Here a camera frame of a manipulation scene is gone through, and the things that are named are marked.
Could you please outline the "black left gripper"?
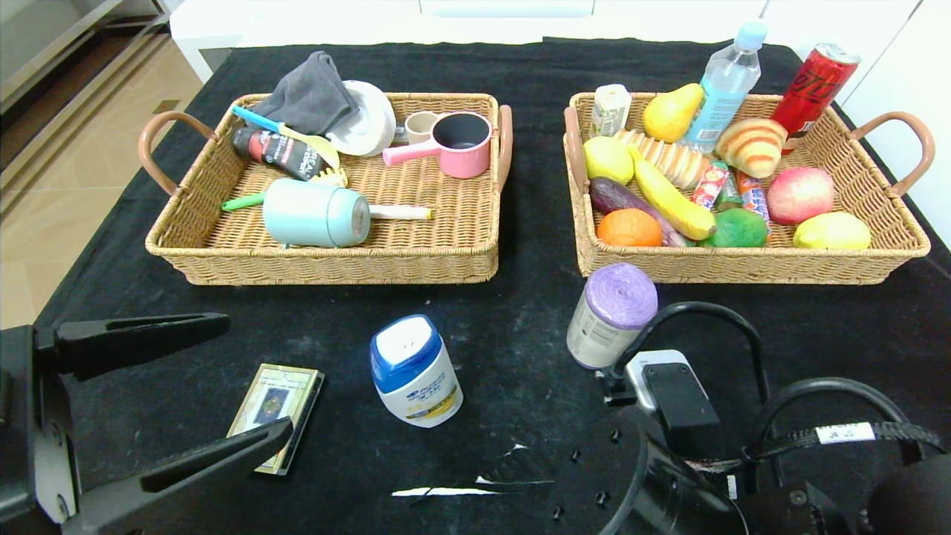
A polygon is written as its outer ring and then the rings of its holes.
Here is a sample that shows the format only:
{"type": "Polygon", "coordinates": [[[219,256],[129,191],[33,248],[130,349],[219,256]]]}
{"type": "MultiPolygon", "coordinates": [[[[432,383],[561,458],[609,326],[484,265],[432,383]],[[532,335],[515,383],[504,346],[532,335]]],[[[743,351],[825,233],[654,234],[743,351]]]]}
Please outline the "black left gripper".
{"type": "Polygon", "coordinates": [[[60,377],[89,380],[227,333],[224,313],[63,322],[2,332],[2,532],[143,534],[228,490],[290,440],[289,417],[173,455],[80,495],[74,424],[60,377]]]}

